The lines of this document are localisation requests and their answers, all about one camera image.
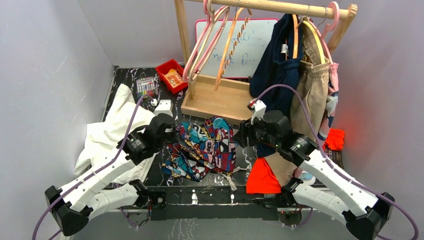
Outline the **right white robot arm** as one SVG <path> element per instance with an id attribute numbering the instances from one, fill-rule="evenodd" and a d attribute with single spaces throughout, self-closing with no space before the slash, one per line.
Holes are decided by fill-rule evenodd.
<path id="1" fill-rule="evenodd" d="M 388 201 L 394 198 L 387 192 L 377 196 L 360 188 L 355 180 L 342 177 L 343 170 L 329 162 L 312 139 L 293 131 L 288 118 L 279 110 L 242 121 L 233 138 L 243 148 L 256 144 L 276 148 L 285 160 L 316 177 L 332 192 L 293 177 L 273 200 L 288 207 L 307 205 L 325 213 L 344 224 L 358 240 L 375 239 L 389 220 L 393 206 Z"/>

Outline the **comic print shorts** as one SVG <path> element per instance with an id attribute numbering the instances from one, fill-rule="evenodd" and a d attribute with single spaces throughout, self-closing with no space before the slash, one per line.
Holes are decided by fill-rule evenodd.
<path id="1" fill-rule="evenodd" d="M 235 171 L 238 144 L 224 118 L 214 116 L 202 124 L 181 122 L 176 130 L 177 141 L 166 147 L 169 158 L 162 163 L 162 172 L 200 182 L 209 172 L 231 175 Z"/>

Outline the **orange wooden hanger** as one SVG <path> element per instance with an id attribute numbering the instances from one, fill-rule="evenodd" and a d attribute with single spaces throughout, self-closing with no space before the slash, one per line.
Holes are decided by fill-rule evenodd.
<path id="1" fill-rule="evenodd" d="M 243 20 L 243 23 L 240 27 L 240 31 L 236 35 L 236 40 L 234 42 L 232 42 L 233 33 L 234 33 L 235 28 L 236 28 L 238 17 L 242 13 L 243 10 L 246 10 L 248 12 L 248 16 Z M 215 91 L 217 91 L 219 86 L 220 86 L 220 83 L 221 83 L 223 75 L 224 75 L 224 73 L 227 69 L 227 66 L 231 63 L 232 56 L 234 54 L 236 46 L 240 42 L 240 38 L 243 35 L 243 31 L 246 29 L 246 25 L 250 21 L 251 17 L 252 17 L 252 10 L 250 8 L 241 7 L 240 9 L 238 9 L 236 11 L 235 17 L 232 20 L 232 23 L 231 23 L 231 26 L 230 26 L 230 29 L 229 29 L 229 32 L 228 32 L 228 36 L 227 36 L 224 51 L 223 51 L 223 54 L 222 54 L 222 59 L 221 59 L 221 62 L 220 62 L 218 74 L 216 76 L 215 85 L 214 85 Z"/>

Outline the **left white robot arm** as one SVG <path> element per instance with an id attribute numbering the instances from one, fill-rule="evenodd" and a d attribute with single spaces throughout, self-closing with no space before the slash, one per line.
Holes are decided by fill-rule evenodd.
<path id="1" fill-rule="evenodd" d="M 106 156 L 106 164 L 93 167 L 75 181 L 62 187 L 52 185 L 45 192 L 48 211 L 62 234 L 72 236 L 89 221 L 111 210 L 135 206 L 144 208 L 151 203 L 151 192 L 135 179 L 112 190 L 105 188 L 120 175 L 153 158 L 177 138 L 176 122 L 160 113 L 147 125 L 127 131 L 116 150 Z"/>

